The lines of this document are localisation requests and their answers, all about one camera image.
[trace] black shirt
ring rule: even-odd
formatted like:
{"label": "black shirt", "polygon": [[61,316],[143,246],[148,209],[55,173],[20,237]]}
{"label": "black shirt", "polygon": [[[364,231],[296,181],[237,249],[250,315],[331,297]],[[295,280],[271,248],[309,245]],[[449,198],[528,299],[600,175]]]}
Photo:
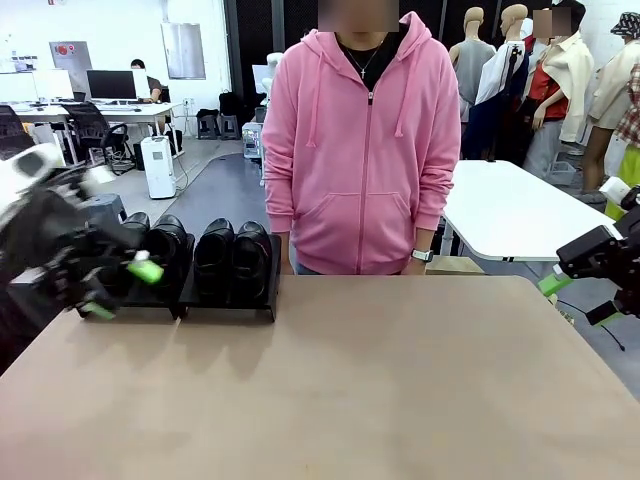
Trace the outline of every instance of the black shirt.
{"label": "black shirt", "polygon": [[363,82],[370,92],[380,80],[382,73],[387,69],[391,61],[398,53],[400,44],[409,32],[409,26],[401,23],[397,32],[389,32],[379,48],[372,50],[351,50],[338,41],[340,49],[345,54],[353,68],[356,69],[359,77],[362,77],[364,69]]}
{"label": "black shirt", "polygon": [[150,77],[147,75],[147,83],[149,84],[149,95],[153,93],[154,90],[162,90],[162,84],[160,80]]}

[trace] plaid shirt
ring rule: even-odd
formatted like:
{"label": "plaid shirt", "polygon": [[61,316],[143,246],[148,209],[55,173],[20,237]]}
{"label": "plaid shirt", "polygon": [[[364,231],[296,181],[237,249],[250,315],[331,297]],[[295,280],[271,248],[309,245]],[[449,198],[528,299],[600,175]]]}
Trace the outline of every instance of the plaid shirt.
{"label": "plaid shirt", "polygon": [[631,70],[629,82],[631,107],[627,110],[616,129],[616,135],[634,147],[640,148],[640,63]]}

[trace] necklace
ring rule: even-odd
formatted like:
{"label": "necklace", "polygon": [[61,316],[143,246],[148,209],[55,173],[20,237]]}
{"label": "necklace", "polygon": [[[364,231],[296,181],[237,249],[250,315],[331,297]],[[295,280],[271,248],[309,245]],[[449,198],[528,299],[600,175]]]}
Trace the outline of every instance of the necklace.
{"label": "necklace", "polygon": [[367,62],[367,64],[363,67],[362,65],[360,65],[358,63],[358,61],[355,59],[355,57],[353,56],[353,54],[351,53],[351,49],[347,48],[347,53],[349,54],[349,56],[351,57],[351,59],[355,62],[355,64],[358,66],[358,68],[360,69],[360,76],[362,77],[362,80],[364,80],[364,76],[367,73],[367,68],[369,68],[369,65],[371,64],[371,61],[375,58],[375,56],[377,55],[377,53],[380,51],[380,47],[382,46],[382,44],[384,43],[384,41],[386,40],[387,37],[383,38],[382,41],[380,42],[380,44],[377,46],[376,51],[373,52],[373,55],[371,55],[371,58],[369,58],[369,61]]}

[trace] hair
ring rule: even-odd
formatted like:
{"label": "hair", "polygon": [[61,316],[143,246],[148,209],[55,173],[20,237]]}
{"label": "hair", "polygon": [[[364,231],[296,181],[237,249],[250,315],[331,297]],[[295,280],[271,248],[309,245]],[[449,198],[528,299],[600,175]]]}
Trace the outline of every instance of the hair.
{"label": "hair", "polygon": [[553,10],[554,8],[571,9],[571,33],[575,35],[578,30],[580,30],[582,19],[587,13],[587,9],[585,8],[585,6],[577,0],[562,0],[557,5],[552,6],[551,10]]}

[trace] white air purifier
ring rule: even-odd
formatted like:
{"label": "white air purifier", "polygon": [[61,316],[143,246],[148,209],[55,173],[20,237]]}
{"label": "white air purifier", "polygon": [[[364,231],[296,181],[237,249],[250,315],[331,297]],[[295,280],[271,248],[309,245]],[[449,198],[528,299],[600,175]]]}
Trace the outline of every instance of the white air purifier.
{"label": "white air purifier", "polygon": [[140,142],[149,196],[153,199],[176,195],[176,177],[167,137],[147,137]]}

